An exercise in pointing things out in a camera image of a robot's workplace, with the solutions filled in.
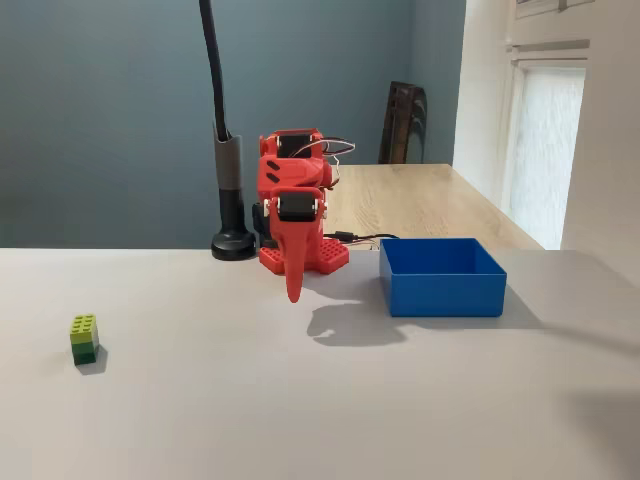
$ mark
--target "dark green lego brick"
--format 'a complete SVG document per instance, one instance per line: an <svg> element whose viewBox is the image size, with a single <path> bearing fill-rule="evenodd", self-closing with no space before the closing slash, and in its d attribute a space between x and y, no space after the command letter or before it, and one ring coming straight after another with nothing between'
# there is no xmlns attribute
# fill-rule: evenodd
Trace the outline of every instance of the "dark green lego brick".
<svg viewBox="0 0 640 480"><path fill-rule="evenodd" d="M82 355L85 353L95 353L96 347L93 345L93 342L89 343L73 343L71 345L71 351L74 355Z"/></svg>
<svg viewBox="0 0 640 480"><path fill-rule="evenodd" d="M81 353L80 355L74 355L73 363L75 365L87 365L89 363L96 363L96 361L98 360L98 350L99 349L96 349L95 352L91 353Z"/></svg>

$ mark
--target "wire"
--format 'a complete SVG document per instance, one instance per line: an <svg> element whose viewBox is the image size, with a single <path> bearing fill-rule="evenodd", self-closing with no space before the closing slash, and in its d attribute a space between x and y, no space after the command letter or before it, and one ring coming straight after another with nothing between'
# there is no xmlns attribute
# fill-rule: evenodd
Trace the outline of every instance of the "wire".
<svg viewBox="0 0 640 480"><path fill-rule="evenodd" d="M215 108L215 127L218 140L227 142L231 139L231 134L227 130L227 121L224 111L224 88L222 85L222 66L220 65L220 52L218 51L218 40L216 39L216 27L211 10L211 0L200 1L200 16L202 17L202 28L204 29L204 39L207 43L207 54L209 56L209 68L211 69L211 81L213 83L213 103Z"/></svg>
<svg viewBox="0 0 640 480"><path fill-rule="evenodd" d="M336 157L335 155L333 156L333 159L336 161L336 174L338 175L338 178L333 181L333 183L329 188L327 188L327 190L333 190L333 187L335 187L338 182L340 182L340 160L338 160L338 157Z"/></svg>
<svg viewBox="0 0 640 480"><path fill-rule="evenodd" d="M378 246L378 244L373 240L359 240L353 243L343 243L342 245L347 245L351 247L351 246L365 245L365 244L371 245L371 250L380 250L380 247Z"/></svg>
<svg viewBox="0 0 640 480"><path fill-rule="evenodd" d="M327 190L333 190L333 187L335 187L339 182L340 182L340 160L338 159L339 155L344 155L346 153L351 153L356 149L356 144L352 143L352 142L347 142L346 140L343 140L342 138L337 138L337 137L325 137L321 140L316 140L314 142L310 142L307 143L304 147L302 147L301 149L299 149L297 152L295 152L293 155L290 155L289 158L293 158L297 155L300 155L300 153L302 153L303 151L305 151L307 148L311 148L315 145L321 145L321 144L325 144L324 148L322 149L322 154L327 156L327 157L333 157L333 159L336 161L336 173L338 175L338 178L336 178L336 180L334 180L334 182L327 187ZM339 145L346 145L347 148L343 148L342 150L336 150L335 152L331 152L329 151L329 148L331 148L331 144L337 143Z"/></svg>
<svg viewBox="0 0 640 480"><path fill-rule="evenodd" d="M335 157L336 155L344 155L345 153L351 153L356 149L356 144L355 143L351 143L351 142L347 142L346 140L343 140L342 138L337 138L337 137L327 137L327 138L323 138L321 140L315 140L311 143L307 143L305 146L303 146L301 149L299 149L296 153L294 153L293 155L289 155L289 158L293 158L296 155L300 155L300 153L302 153L304 150L306 150L307 148L311 148L315 145L320 145L320 144L326 144L326 148L325 150L323 150L323 153L325 155L327 155L328 157ZM343 148L342 150L337 150L335 152L330 152L329 151L329 146L332 143L337 143L340 145L346 145L347 148Z"/></svg>
<svg viewBox="0 0 640 480"><path fill-rule="evenodd" d="M365 235L364 237L358 237L360 240L373 240L374 238L393 238L398 239L400 237L396 237L395 235L390 235L388 233L379 233L377 235Z"/></svg>
<svg viewBox="0 0 640 480"><path fill-rule="evenodd" d="M395 235L390 235L388 233L379 233L376 235L364 235L358 236L355 233L351 232L336 232L329 233L325 235L325 238L333 238L335 240L340 240L342 243L356 243L360 241L373 240L375 238L398 238Z"/></svg>

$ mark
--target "red base plate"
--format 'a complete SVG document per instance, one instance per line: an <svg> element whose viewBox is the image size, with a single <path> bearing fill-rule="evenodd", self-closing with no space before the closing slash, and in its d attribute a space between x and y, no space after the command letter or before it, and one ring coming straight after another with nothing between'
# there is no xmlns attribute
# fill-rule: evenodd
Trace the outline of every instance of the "red base plate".
<svg viewBox="0 0 640 480"><path fill-rule="evenodd" d="M284 259L277 248L260 249L260 263L276 275L284 275ZM349 263L349 249L334 239L322 240L320 254L308 258L304 264L307 272L319 272L329 275Z"/></svg>

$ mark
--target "lamp base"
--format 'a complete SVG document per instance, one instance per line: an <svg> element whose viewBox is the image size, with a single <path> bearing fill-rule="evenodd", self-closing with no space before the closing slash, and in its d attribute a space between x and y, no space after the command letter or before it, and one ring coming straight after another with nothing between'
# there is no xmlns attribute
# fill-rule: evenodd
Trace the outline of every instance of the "lamp base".
<svg viewBox="0 0 640 480"><path fill-rule="evenodd" d="M216 260L234 262L256 255L256 237L250 232L220 232L213 237L211 253Z"/></svg>

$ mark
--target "window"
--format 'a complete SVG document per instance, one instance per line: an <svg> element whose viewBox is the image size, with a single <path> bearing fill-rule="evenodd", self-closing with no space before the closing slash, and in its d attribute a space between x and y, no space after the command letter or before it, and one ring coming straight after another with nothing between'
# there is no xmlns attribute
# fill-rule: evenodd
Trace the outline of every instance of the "window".
<svg viewBox="0 0 640 480"><path fill-rule="evenodd" d="M586 70L518 67L505 179L506 213L546 249L559 249Z"/></svg>
<svg viewBox="0 0 640 480"><path fill-rule="evenodd" d="M595 0L513 0L497 197L546 249L562 244Z"/></svg>
<svg viewBox="0 0 640 480"><path fill-rule="evenodd" d="M593 3L595 0L516 0L516 18L530 17L541 13L563 11L570 7Z"/></svg>

